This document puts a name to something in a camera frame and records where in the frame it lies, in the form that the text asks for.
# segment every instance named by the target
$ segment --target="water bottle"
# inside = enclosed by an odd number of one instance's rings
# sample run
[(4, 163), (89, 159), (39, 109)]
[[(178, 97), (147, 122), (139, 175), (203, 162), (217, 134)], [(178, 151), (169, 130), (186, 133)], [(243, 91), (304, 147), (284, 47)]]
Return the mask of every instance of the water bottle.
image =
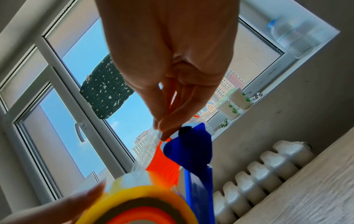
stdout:
[(268, 28), (271, 29), (273, 38), (298, 59), (310, 54), (316, 48), (308, 35), (299, 32), (283, 18), (271, 21)]

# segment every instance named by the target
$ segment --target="sky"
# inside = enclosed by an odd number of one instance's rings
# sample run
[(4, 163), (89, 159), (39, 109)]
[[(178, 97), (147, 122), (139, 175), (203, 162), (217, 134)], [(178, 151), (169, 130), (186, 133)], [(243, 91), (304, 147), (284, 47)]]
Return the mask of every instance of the sky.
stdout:
[[(101, 20), (98, 20), (62, 60), (81, 84), (107, 54)], [(41, 107), (83, 176), (86, 178), (93, 171), (96, 174), (101, 172), (105, 168), (102, 160), (86, 137), (84, 143), (79, 141), (74, 129), (76, 122), (55, 90), (41, 102)], [(152, 121), (152, 115), (137, 93), (133, 93), (122, 107), (107, 119), (128, 149), (135, 145), (136, 137), (152, 127)]]

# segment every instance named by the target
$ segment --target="small plant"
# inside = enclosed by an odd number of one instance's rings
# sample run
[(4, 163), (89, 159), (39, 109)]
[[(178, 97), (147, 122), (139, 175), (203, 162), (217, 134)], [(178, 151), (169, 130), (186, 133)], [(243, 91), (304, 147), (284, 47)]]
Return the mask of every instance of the small plant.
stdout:
[(229, 125), (229, 122), (227, 119), (224, 119), (224, 121), (222, 123), (220, 123), (220, 127), (222, 128), (226, 128)]

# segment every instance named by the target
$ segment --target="toy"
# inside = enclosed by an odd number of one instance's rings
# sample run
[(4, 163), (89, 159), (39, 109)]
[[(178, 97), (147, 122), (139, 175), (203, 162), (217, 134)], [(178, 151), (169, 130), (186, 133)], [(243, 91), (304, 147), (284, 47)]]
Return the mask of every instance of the toy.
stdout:
[[(115, 180), (110, 191), (77, 224), (124, 224), (136, 220), (157, 224), (215, 224), (212, 169), (208, 166), (211, 158), (211, 136), (204, 124), (184, 125), (177, 137), (157, 145), (154, 158), (145, 170), (135, 170)], [(180, 165), (185, 168), (187, 201), (172, 187), (178, 183), (175, 176), (166, 178)]]

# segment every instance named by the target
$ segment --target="green patterned cloth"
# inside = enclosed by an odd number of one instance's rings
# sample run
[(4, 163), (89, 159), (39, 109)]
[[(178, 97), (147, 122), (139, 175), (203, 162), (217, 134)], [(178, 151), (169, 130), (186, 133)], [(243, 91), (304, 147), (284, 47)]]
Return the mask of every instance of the green patterned cloth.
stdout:
[(108, 54), (86, 77), (80, 89), (99, 119), (116, 112), (134, 91), (124, 82)]

